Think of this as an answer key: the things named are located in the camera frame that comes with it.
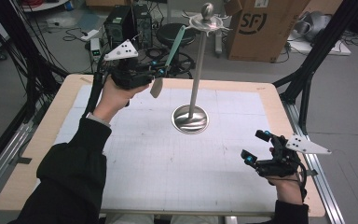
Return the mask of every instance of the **white paper sheet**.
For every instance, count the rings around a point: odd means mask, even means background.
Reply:
[[[90,95],[83,86],[56,143],[75,134]],[[270,143],[255,137],[269,130],[258,93],[199,90],[196,105],[209,115],[199,134],[178,132],[175,108],[188,105],[191,90],[164,89],[158,99],[137,94],[111,121],[105,145],[107,178],[103,209],[154,212],[273,212],[275,188],[243,163],[246,149],[269,160]]]

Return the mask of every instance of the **sleeve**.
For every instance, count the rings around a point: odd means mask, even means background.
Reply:
[[[298,205],[276,201],[274,224],[308,224],[308,210],[306,204]]]
[[[41,183],[10,223],[98,223],[110,133],[98,121],[81,119],[73,139],[53,146],[41,161]]]

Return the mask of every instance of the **metal rod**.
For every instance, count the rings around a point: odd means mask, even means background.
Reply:
[[[197,56],[197,61],[196,61],[196,75],[194,76],[193,90],[191,92],[190,108],[188,110],[188,117],[190,119],[193,118],[194,107],[196,105],[196,100],[197,100],[197,92],[199,91],[203,55],[205,52],[205,43],[206,43],[206,32],[201,31],[199,55]]]

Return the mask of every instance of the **metal base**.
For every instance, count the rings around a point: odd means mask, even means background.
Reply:
[[[172,113],[172,124],[181,133],[202,133],[209,124],[208,114],[195,106],[192,118],[189,118],[190,105],[181,105]]]

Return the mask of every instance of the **wooden table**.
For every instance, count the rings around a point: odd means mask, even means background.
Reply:
[[[78,91],[83,85],[90,85],[91,83],[92,76],[87,75],[71,75],[63,82],[48,112],[37,128],[33,139],[22,155],[25,158],[32,158],[32,161],[30,164],[17,164],[0,194],[0,210],[22,209],[25,201],[34,190],[36,169],[53,145]],[[164,88],[191,89],[192,80],[164,79]],[[293,133],[279,94],[272,84],[202,80],[200,90],[202,89],[257,92],[264,106],[270,130],[275,134],[286,137]],[[311,178],[307,182],[307,191],[308,196],[305,203],[310,206],[310,217],[324,216],[324,206]]]

